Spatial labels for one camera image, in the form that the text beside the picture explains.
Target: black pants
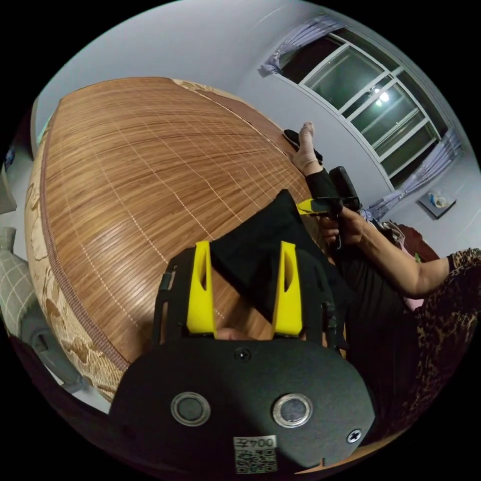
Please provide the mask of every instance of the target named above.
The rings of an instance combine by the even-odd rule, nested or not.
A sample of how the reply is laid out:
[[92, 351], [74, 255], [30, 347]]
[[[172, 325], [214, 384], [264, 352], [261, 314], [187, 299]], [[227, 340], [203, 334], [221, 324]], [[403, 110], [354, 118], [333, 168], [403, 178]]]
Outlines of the black pants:
[[[339, 196], [328, 172], [306, 177], [312, 197]], [[382, 437], [413, 383], [418, 360], [416, 324], [402, 296], [356, 246], [333, 254], [341, 277], [355, 293], [346, 315], [353, 364], [370, 388], [376, 421], [363, 444]]]

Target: sticker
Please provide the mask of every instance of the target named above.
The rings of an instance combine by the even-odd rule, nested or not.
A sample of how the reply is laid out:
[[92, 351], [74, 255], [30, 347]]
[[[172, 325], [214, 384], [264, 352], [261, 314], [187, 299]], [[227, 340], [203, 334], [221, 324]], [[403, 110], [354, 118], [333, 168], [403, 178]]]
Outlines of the sticker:
[[261, 474], [277, 471], [275, 436], [235, 437], [237, 474]]

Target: yellow bracket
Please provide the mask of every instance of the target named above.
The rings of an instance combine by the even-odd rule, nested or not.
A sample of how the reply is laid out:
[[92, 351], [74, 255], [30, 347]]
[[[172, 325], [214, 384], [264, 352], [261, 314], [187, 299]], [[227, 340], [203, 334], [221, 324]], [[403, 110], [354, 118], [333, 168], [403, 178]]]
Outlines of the yellow bracket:
[[301, 284], [297, 267], [296, 246], [288, 242], [281, 242], [272, 335], [297, 337], [301, 331]]
[[313, 214], [311, 210], [311, 201], [312, 199], [304, 200], [300, 204], [297, 204], [297, 211], [300, 215], [309, 215]]
[[304, 200], [296, 205], [300, 215], [326, 214], [328, 211], [325, 206], [316, 205], [315, 199]]
[[212, 293], [210, 244], [207, 241], [197, 242], [195, 245], [187, 329], [191, 334], [213, 334], [217, 338]]

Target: pink cloth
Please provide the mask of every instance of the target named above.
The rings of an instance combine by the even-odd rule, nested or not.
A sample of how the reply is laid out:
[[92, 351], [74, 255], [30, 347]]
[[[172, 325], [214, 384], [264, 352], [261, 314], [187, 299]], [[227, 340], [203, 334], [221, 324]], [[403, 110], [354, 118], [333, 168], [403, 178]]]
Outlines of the pink cloth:
[[[410, 257], [412, 257], [412, 255], [407, 251], [406, 247], [404, 247], [404, 242], [401, 242], [401, 249], [403, 252], [406, 252], [406, 254]], [[418, 307], [421, 307], [423, 302], [424, 302], [424, 299], [408, 299], [407, 297], [404, 298], [404, 301], [406, 303], [406, 305], [408, 306], [408, 308], [412, 311], [416, 310]]]

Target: person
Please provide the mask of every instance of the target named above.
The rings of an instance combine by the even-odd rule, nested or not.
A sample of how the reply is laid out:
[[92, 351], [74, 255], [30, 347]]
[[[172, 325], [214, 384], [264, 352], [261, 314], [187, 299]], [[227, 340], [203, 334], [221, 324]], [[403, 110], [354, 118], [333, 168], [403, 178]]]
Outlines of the person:
[[[316, 158], [313, 137], [314, 126], [307, 122], [292, 162], [312, 198], [338, 197]], [[376, 418], [363, 440], [369, 444], [409, 428], [457, 368], [481, 310], [481, 250], [420, 264], [359, 213], [344, 207], [339, 221], [319, 219], [325, 241], [320, 249], [354, 292], [345, 318], [347, 360], [373, 397]], [[330, 252], [339, 231], [344, 248]], [[412, 311], [405, 298], [424, 302]], [[247, 339], [232, 328], [217, 336]]]

